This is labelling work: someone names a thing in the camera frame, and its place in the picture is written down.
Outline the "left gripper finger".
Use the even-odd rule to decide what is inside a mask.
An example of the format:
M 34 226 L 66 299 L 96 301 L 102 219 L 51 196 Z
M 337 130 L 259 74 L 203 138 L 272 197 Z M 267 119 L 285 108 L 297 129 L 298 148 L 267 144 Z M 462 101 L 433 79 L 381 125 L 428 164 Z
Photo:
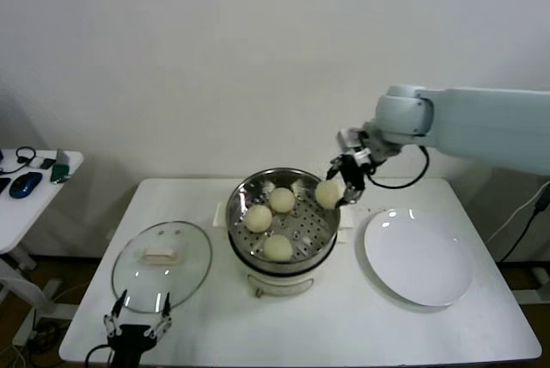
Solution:
M 144 332 L 144 337 L 151 340 L 161 340 L 162 337 L 171 328 L 171 326 L 172 326 L 171 303 L 170 303 L 170 293 L 168 293 L 164 299 L 164 304 L 162 306 L 161 320 L 155 326 L 149 327 Z
M 107 338 L 112 339 L 119 337 L 123 334 L 126 325 L 119 323 L 119 316 L 122 308 L 125 305 L 127 297 L 127 290 L 124 290 L 120 297 L 118 297 L 109 314 L 105 314 L 103 317 L 104 327 L 106 329 Z

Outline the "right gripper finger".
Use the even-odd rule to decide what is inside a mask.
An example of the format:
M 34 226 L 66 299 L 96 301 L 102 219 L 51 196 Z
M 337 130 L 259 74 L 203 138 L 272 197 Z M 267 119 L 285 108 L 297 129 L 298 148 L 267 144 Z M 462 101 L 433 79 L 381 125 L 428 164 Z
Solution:
M 356 187 L 355 185 L 348 183 L 345 185 L 341 198 L 336 202 L 336 207 L 342 207 L 346 205 L 355 205 L 363 196 L 364 185 Z
M 345 155 L 340 154 L 330 161 L 330 167 L 326 174 L 327 180 L 332 180 L 336 175 L 340 174 L 342 168 L 345 167 Z

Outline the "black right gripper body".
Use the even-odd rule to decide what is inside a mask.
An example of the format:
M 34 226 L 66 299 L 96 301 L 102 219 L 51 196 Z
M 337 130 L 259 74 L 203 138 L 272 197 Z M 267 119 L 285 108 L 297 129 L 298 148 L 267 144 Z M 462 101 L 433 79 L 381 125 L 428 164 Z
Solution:
M 357 161 L 353 154 L 343 154 L 340 156 L 340 175 L 347 188 L 355 191 L 365 189 L 365 177 L 371 172 L 370 159 Z

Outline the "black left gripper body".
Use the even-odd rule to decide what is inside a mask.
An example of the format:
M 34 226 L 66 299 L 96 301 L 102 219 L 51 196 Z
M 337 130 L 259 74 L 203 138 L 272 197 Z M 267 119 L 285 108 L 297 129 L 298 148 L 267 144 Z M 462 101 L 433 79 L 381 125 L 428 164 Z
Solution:
M 156 340 L 145 335 L 146 325 L 123 324 L 122 334 L 107 339 L 113 350 L 112 367 L 138 368 L 144 353 L 156 346 Z

